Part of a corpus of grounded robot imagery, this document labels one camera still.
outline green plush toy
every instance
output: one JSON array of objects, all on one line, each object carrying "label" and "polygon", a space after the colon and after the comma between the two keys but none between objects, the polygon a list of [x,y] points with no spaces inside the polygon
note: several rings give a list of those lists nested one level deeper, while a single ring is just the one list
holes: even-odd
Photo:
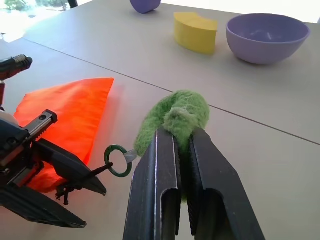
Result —
[{"label": "green plush toy", "polygon": [[189,90],[176,91],[155,105],[144,119],[134,143],[134,149],[142,157],[151,143],[156,130],[163,126],[175,136],[179,153],[189,153],[189,138],[196,127],[204,129],[210,109],[206,100]]}]

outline key ring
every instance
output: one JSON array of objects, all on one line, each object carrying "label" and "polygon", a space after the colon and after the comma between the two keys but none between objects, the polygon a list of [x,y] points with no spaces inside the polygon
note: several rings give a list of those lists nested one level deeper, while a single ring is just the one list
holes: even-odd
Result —
[{"label": "key ring", "polygon": [[[105,162],[106,165],[110,163],[110,154],[114,150],[118,150],[122,154],[126,154],[128,152],[124,147],[122,147],[120,145],[111,145],[111,146],[109,146],[104,152],[104,162]],[[112,167],[109,168],[109,171],[110,171],[110,173],[112,173],[114,176],[116,176],[118,178],[125,178],[126,176],[128,176],[130,174],[131,169],[132,169],[132,162],[127,164],[126,170],[123,173],[117,172]]]}]

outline orange cloth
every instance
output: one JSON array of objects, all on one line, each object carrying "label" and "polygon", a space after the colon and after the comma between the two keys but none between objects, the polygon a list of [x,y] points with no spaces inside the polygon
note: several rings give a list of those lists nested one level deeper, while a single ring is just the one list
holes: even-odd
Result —
[{"label": "orange cloth", "polygon": [[[58,122],[41,138],[75,154],[87,165],[113,82],[113,78],[84,79],[28,93],[14,117],[20,126],[26,126],[46,109],[55,112]],[[48,193],[64,179],[50,164],[44,166],[28,186]]]}]

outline yellow foam block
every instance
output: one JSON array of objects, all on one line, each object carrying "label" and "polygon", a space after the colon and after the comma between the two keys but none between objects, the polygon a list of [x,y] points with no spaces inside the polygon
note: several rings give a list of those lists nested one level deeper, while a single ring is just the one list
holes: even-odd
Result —
[{"label": "yellow foam block", "polygon": [[174,39],[178,44],[202,54],[213,54],[218,22],[195,12],[174,13]]}]

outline lavender bowl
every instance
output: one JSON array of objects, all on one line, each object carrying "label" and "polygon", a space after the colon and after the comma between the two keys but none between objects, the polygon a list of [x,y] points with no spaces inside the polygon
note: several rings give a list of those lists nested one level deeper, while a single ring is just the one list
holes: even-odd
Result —
[{"label": "lavender bowl", "polygon": [[289,58],[309,35],[303,22],[267,13],[236,16],[226,25],[231,51],[252,64],[274,64]]}]

